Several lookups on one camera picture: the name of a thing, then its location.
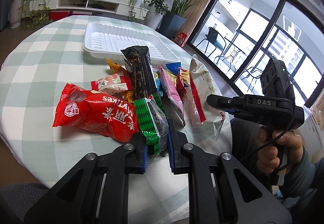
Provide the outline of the person's right forearm grey sleeve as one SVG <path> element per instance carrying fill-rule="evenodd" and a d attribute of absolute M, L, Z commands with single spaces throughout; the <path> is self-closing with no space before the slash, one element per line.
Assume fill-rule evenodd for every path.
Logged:
<path fill-rule="evenodd" d="M 307 150 L 303 150 L 301 161 L 291 168 L 279 190 L 283 196 L 282 204 L 289 211 L 322 208 L 323 159 L 312 164 Z"/>

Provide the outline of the person's right hand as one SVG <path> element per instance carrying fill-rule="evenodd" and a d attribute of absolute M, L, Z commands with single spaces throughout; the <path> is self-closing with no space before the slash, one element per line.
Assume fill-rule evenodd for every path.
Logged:
<path fill-rule="evenodd" d="M 265 127 L 261 127 L 257 133 L 257 145 L 259 147 L 268 141 L 268 133 Z M 288 170 L 298 164 L 303 157 L 303 143 L 300 135 L 293 131 L 287 131 L 276 143 L 285 146 L 288 150 Z M 279 166 L 278 148 L 274 144 L 270 144 L 258 151 L 258 169 L 265 173 L 272 173 Z"/>

